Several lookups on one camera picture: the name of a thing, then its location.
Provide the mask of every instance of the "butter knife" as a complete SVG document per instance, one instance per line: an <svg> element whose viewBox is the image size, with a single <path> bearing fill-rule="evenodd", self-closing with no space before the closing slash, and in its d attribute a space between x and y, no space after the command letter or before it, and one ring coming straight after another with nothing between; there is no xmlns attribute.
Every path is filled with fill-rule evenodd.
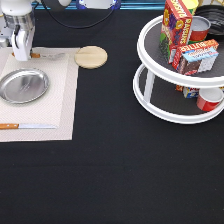
<svg viewBox="0 0 224 224"><path fill-rule="evenodd" d="M55 129L57 126L50 124L0 124L1 129Z"/></svg>

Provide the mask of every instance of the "white rack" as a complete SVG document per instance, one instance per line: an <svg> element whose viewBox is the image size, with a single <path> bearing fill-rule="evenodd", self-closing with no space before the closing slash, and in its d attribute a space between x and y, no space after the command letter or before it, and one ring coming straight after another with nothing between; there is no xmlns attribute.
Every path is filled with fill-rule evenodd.
<svg viewBox="0 0 224 224"><path fill-rule="evenodd" d="M174 123L180 123L180 124L195 124L195 123L208 121L216 117L224 109L224 101L216 109L210 112L206 112L203 114L196 114L196 115L179 115L179 114L170 113L154 106L150 102L151 95L153 92L155 76L158 76L170 83L187 86L187 87L193 87L193 88L213 88L213 87L224 86L224 76L211 77L211 78L185 76L161 66L159 63L157 63L155 60L152 59L152 57L147 53L145 49L145 44L144 44L145 37L146 37L146 34L150 32L150 30L154 26L162 22L162 19L163 19L163 16L159 16L151 20L149 23L145 25L145 27L142 29L140 33L138 44L137 44L137 50L138 50L138 55L140 57L140 60L142 61L143 64L136 71L136 74L133 80L133 89L134 89L135 96L137 100L139 101L139 103L147 111L149 111L150 113L154 114L155 116L161 119L174 122ZM142 71L145 68L148 69L148 73L147 73L144 94L142 94L139 88L139 77L141 76Z"/></svg>

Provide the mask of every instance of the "red can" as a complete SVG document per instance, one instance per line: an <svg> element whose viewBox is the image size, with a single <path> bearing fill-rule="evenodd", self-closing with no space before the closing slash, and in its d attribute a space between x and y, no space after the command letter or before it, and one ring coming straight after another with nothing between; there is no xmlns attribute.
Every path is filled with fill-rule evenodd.
<svg viewBox="0 0 224 224"><path fill-rule="evenodd" d="M208 31L211 27L211 23L204 17L193 16L193 21L191 24L191 34L188 44L194 44L204 41Z"/></svg>
<svg viewBox="0 0 224 224"><path fill-rule="evenodd" d="M223 100L223 96L220 88L200 89L197 106L203 111L212 111Z"/></svg>

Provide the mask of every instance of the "white paper mat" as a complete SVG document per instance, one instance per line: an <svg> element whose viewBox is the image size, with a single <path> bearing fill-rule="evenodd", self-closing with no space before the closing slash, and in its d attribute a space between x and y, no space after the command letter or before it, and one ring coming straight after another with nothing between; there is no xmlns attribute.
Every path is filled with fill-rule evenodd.
<svg viewBox="0 0 224 224"><path fill-rule="evenodd" d="M34 53L65 55L56 61L32 59L18 62L11 48L0 50L1 78L18 68L37 68L50 78L48 91L31 103L14 105L0 99L0 123L44 123L57 129L0 130L0 141L43 141L72 139L78 66L74 55L78 49L34 48Z"/></svg>

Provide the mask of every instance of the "orange knife handle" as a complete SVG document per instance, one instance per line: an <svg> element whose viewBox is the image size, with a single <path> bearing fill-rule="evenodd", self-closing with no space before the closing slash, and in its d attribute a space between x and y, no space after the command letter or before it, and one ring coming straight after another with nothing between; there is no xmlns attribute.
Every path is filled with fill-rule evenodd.
<svg viewBox="0 0 224 224"><path fill-rule="evenodd" d="M0 129L18 129L18 124L0 124Z"/></svg>

